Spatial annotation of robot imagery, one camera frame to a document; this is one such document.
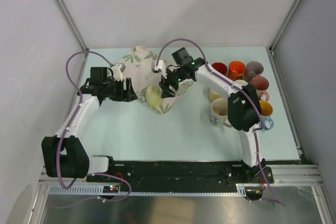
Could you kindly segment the pale yellow green mug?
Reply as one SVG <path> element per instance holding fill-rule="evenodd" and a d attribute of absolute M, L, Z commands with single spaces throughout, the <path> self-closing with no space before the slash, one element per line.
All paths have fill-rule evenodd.
<path fill-rule="evenodd" d="M 163 99 L 161 98 L 162 89 L 158 86 L 149 86 L 145 92 L 146 103 L 151 108 L 159 107 L 163 104 Z"/>

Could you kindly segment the dark green mug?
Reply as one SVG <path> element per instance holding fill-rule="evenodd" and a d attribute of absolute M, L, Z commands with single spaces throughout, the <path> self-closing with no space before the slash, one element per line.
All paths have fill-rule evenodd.
<path fill-rule="evenodd" d="M 236 81 L 234 81 L 233 85 L 235 87 L 242 88 L 242 87 L 248 85 L 248 82 L 246 82 L 245 80 L 236 80 Z"/>

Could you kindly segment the pink face pattern mug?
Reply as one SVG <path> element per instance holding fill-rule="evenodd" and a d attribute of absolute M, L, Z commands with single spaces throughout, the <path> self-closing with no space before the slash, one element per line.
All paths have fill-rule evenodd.
<path fill-rule="evenodd" d="M 265 77 L 255 76 L 250 83 L 255 88 L 259 100 L 269 101 L 270 96 L 267 92 L 269 81 Z"/>

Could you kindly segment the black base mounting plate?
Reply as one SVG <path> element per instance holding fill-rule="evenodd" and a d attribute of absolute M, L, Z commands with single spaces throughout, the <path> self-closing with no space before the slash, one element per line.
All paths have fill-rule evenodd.
<path fill-rule="evenodd" d="M 134 193 L 233 193 L 236 184 L 274 183 L 265 161 L 261 167 L 250 168 L 242 161 L 111 161 L 105 176 L 88 176 L 86 181 L 111 183 L 121 174 Z"/>

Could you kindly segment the purple mug black handle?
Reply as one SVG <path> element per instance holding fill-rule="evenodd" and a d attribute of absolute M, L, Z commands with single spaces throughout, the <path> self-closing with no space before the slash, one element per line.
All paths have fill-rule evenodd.
<path fill-rule="evenodd" d="M 250 61 L 246 65 L 244 80 L 250 82 L 252 78 L 260 76 L 264 71 L 263 65 L 258 61 Z"/>

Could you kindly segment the leaf pattern serving tray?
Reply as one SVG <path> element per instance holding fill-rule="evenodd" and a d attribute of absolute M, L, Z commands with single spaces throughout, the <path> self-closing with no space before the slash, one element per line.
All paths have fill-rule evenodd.
<path fill-rule="evenodd" d="M 123 72 L 123 76 L 132 79 L 133 89 L 138 96 L 138 100 L 156 113 L 166 114 L 192 86 L 193 80 L 181 82 L 176 96 L 164 98 L 161 106 L 156 108 L 149 107 L 145 97 L 147 87 L 159 85 L 161 81 L 161 74 L 152 71 L 152 62 L 157 60 L 157 56 L 155 52 L 148 48 L 136 46 L 118 62 L 125 65 L 126 69 Z"/>

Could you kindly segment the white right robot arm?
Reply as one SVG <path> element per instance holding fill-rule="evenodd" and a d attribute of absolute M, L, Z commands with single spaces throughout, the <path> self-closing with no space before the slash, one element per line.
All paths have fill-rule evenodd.
<path fill-rule="evenodd" d="M 187 79 L 199 82 L 205 87 L 217 92 L 228 105 L 228 120 L 238 131 L 242 146 L 243 178 L 253 183 L 261 177 L 260 148 L 258 131 L 262 130 L 261 107 L 255 88 L 248 84 L 235 84 L 228 77 L 220 74 L 209 63 L 203 51 L 201 57 L 193 59 L 185 48 L 174 53 L 177 68 L 169 70 L 161 59 L 161 54 L 155 59 L 152 70 L 161 74 L 160 87 L 163 97 L 173 97 L 178 85 Z"/>

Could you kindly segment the orange mug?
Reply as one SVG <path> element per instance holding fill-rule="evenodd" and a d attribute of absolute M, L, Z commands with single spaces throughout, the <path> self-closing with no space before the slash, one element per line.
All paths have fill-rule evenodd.
<path fill-rule="evenodd" d="M 240 80 L 243 78 L 246 71 L 246 66 L 241 61 L 232 61 L 228 67 L 227 76 L 233 80 Z"/>

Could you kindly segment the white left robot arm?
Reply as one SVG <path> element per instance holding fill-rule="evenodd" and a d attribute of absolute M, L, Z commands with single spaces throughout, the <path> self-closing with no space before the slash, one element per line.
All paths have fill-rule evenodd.
<path fill-rule="evenodd" d="M 81 139 L 93 114 L 106 99 L 117 102 L 132 102 L 137 95 L 131 78 L 122 74 L 125 65 L 117 63 L 110 68 L 92 67 L 77 93 L 77 99 L 69 116 L 54 136 L 45 137 L 41 148 L 44 167 L 49 177 L 84 178 L 98 173 L 104 181 L 116 177 L 116 168 L 110 165 L 110 157 L 89 154 Z"/>

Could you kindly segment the beige mug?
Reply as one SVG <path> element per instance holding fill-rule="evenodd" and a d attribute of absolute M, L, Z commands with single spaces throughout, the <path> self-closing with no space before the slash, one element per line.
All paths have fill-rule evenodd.
<path fill-rule="evenodd" d="M 228 104 L 226 100 L 223 98 L 218 98 L 212 102 L 209 119 L 213 126 L 225 126 L 228 128 L 232 127 L 228 121 Z"/>

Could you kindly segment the blue butterfly mug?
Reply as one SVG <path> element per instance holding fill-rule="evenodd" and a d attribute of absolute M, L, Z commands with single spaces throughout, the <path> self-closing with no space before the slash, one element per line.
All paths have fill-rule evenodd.
<path fill-rule="evenodd" d="M 264 130 L 271 130 L 275 125 L 273 119 L 271 118 L 271 115 L 273 113 L 273 107 L 267 101 L 260 100 L 259 103 L 261 107 L 261 122 L 264 125 Z"/>

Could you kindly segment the red mug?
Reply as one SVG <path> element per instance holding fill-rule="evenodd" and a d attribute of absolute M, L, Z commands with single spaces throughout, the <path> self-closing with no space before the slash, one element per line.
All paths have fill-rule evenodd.
<path fill-rule="evenodd" d="M 212 67 L 224 76 L 227 74 L 228 68 L 222 62 L 215 62 L 212 64 Z"/>

